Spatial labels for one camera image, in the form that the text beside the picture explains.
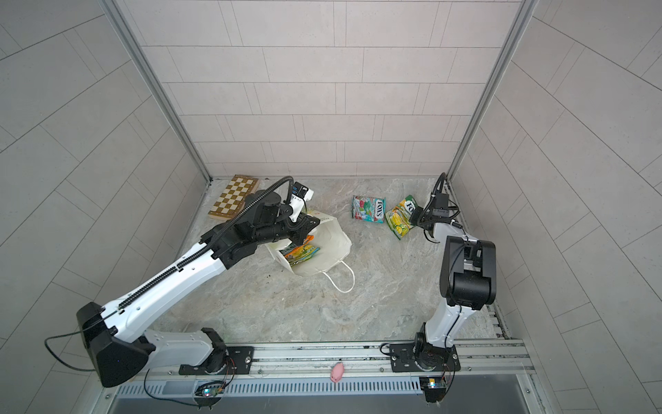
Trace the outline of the orange candy bag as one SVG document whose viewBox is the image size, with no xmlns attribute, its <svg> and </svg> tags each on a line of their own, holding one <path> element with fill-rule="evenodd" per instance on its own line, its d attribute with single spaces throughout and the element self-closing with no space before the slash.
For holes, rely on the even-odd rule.
<svg viewBox="0 0 662 414">
<path fill-rule="evenodd" d="M 307 236 L 302 245 L 297 246 L 295 243 L 291 243 L 286 248 L 281 249 L 279 253 L 284 256 L 286 262 L 291 267 L 295 267 L 314 257 L 320 250 L 320 248 L 311 243 L 313 240 L 314 236 Z"/>
</svg>

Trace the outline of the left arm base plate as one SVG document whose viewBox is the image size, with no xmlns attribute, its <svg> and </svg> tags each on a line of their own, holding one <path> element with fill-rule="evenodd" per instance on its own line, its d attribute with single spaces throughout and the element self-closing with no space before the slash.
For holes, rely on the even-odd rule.
<svg viewBox="0 0 662 414">
<path fill-rule="evenodd" d="M 200 365 L 181 365 L 179 375 L 244 375 L 249 374 L 255 348 L 229 346 L 224 351 L 214 350 Z"/>
</svg>

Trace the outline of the teal mint candy bag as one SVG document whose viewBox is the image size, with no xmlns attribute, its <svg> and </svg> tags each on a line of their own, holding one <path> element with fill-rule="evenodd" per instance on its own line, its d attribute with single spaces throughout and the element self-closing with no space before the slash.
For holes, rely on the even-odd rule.
<svg viewBox="0 0 662 414">
<path fill-rule="evenodd" d="M 354 196 L 352 215 L 354 219 L 382 224 L 384 222 L 385 201 L 383 198 Z"/>
</svg>

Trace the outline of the yellow green candy bag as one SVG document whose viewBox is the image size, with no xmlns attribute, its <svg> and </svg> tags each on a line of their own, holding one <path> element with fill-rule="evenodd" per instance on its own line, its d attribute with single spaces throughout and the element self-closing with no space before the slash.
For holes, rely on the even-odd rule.
<svg viewBox="0 0 662 414">
<path fill-rule="evenodd" d="M 418 203 L 415 198 L 408 195 L 393 209 L 386 212 L 386 223 L 398 240 L 402 240 L 414 228 L 411 223 L 411 215 L 417 207 Z"/>
</svg>

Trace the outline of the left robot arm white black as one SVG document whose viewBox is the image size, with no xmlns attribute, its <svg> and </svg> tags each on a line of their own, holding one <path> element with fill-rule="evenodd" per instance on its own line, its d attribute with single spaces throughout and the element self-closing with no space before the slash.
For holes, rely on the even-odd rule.
<svg viewBox="0 0 662 414">
<path fill-rule="evenodd" d="M 178 365 L 197 374 L 225 370 L 229 351 L 214 329 L 168 333 L 153 331 L 151 324 L 258 246 L 281 240 L 303 245 L 321 222 L 303 211 L 313 195 L 300 183 L 286 199 L 273 190 L 257 191 L 236 217 L 204 233 L 183 257 L 138 288 L 106 305 L 91 302 L 79 309 L 84 348 L 102 385 L 119 386 L 154 367 Z"/>
</svg>

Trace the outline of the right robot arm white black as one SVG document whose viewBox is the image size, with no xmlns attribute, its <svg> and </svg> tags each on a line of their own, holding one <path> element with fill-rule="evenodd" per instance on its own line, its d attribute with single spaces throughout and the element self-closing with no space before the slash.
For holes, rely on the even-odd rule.
<svg viewBox="0 0 662 414">
<path fill-rule="evenodd" d="M 459 369 L 455 337 L 475 312 L 493 304 L 497 296 L 496 245 L 467 234 L 456 220 L 459 212 L 449 195 L 436 189 L 426 206 L 412 215 L 412 223 L 431 242 L 443 246 L 441 303 L 414 341 L 415 363 L 423 371 Z"/>
</svg>

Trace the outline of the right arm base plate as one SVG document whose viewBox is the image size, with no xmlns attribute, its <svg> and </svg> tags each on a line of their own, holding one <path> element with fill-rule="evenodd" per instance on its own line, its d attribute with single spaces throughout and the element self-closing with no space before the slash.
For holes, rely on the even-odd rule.
<svg viewBox="0 0 662 414">
<path fill-rule="evenodd" d="M 427 343 L 389 344 L 386 355 L 394 373 L 454 373 L 461 369 L 456 348 L 437 348 Z"/>
</svg>

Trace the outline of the white paper bag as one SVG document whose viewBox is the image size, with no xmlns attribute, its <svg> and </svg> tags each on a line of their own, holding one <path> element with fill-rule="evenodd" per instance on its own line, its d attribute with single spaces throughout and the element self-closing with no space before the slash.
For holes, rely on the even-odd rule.
<svg viewBox="0 0 662 414">
<path fill-rule="evenodd" d="M 267 250 L 275 262 L 286 270 L 302 277 L 324 275 L 340 293 L 350 293 L 356 282 L 355 272 L 344 259 L 350 254 L 352 242 L 342 230 L 336 217 L 309 210 L 308 214 L 318 218 L 320 224 L 304 240 L 303 246 L 295 246 L 289 240 L 267 243 Z M 352 276 L 350 288 L 343 290 L 334 282 L 329 272 L 343 265 Z"/>
</svg>

